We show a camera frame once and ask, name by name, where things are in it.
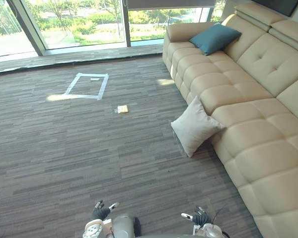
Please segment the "small box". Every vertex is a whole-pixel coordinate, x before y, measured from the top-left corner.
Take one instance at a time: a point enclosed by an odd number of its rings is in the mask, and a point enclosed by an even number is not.
[[[127,113],[128,112],[128,107],[127,105],[122,105],[117,107],[117,112],[120,113]]]

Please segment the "trees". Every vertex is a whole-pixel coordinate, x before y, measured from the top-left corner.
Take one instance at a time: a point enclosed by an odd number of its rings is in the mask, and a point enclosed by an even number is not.
[[[0,35],[9,35],[21,31],[22,29],[11,9],[5,5],[4,0],[0,0]]]
[[[43,11],[43,6],[41,4],[31,4],[28,0],[26,0],[26,5],[29,8],[30,12],[32,13],[32,16],[40,28],[40,30],[43,30],[43,24],[46,22],[45,19],[41,17],[41,12]]]
[[[119,23],[121,23],[121,11],[119,0],[102,0],[102,5],[110,14],[112,14],[117,23],[118,35],[120,36]]]
[[[151,17],[147,11],[130,11],[129,22],[131,24],[146,24],[151,22]]]
[[[65,21],[63,21],[62,15],[62,11],[65,10],[64,2],[58,0],[48,0],[46,4],[60,21],[61,27],[64,29],[64,31],[66,31],[67,25],[65,24]]]
[[[77,12],[78,12],[78,2],[75,0],[65,0],[65,4],[67,9],[70,12],[71,16],[77,16]]]
[[[211,21],[220,21],[226,4],[226,0],[216,0]]]

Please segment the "white pillow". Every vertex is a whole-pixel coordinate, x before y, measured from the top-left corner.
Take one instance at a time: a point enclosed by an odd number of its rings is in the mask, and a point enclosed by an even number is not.
[[[225,125],[205,113],[197,97],[177,120],[171,122],[171,126],[189,157],[206,139],[225,128]]]

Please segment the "glass window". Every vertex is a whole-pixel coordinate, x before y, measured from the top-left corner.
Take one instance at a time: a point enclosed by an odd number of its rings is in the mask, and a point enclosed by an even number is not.
[[[209,11],[208,7],[129,11],[131,41],[162,39],[167,25],[206,22]]]
[[[123,42],[119,0],[26,0],[49,49]]]
[[[221,21],[226,0],[216,0],[215,7],[212,13],[211,21]]]
[[[6,0],[0,0],[0,56],[34,52]]]

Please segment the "sofa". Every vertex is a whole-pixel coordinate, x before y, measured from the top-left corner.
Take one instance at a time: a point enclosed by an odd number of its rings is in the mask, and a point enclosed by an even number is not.
[[[264,238],[298,238],[298,23],[250,2],[222,25],[241,32],[205,56],[189,42],[214,23],[167,27],[162,58],[189,104],[226,125],[210,138]]]

